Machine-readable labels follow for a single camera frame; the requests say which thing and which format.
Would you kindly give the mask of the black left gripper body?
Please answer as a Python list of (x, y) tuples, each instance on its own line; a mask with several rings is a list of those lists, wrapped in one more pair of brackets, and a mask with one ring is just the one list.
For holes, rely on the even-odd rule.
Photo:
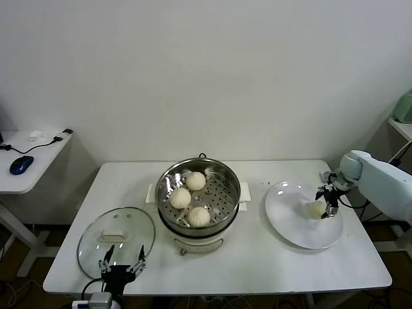
[(129, 265), (115, 265), (110, 270), (101, 272), (101, 278), (105, 283), (104, 291), (112, 295), (123, 295), (126, 285), (136, 279), (134, 272), (128, 270)]

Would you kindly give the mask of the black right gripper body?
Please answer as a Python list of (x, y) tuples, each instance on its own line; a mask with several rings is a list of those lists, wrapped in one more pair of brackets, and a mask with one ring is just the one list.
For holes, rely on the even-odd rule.
[(323, 186), (318, 187), (318, 190), (323, 190), (324, 195), (322, 196), (325, 201), (336, 199), (337, 201), (339, 198), (344, 194), (344, 191), (335, 188), (334, 184), (326, 184)]

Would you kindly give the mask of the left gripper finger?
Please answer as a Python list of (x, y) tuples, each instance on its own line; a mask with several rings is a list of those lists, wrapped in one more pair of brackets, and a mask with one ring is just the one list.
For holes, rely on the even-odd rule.
[(132, 274), (141, 274), (145, 267), (146, 267), (145, 250), (144, 250), (144, 245), (142, 245), (139, 255), (138, 255), (138, 261), (135, 264), (131, 265), (127, 269), (127, 272), (132, 273)]
[(109, 262), (111, 260), (112, 255), (113, 255), (114, 249), (115, 249), (115, 246), (112, 245), (110, 247), (110, 249), (105, 253), (104, 258), (101, 259), (98, 262), (99, 269), (100, 269), (101, 272), (109, 272), (110, 271)]

